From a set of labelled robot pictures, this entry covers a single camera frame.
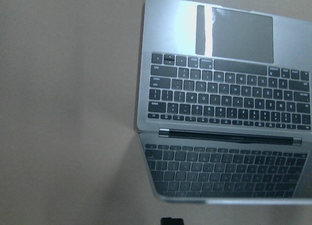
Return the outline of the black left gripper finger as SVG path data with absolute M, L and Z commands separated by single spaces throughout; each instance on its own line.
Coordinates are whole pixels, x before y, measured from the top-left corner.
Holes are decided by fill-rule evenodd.
M 164 217 L 160 220 L 161 225 L 183 225 L 182 218 Z

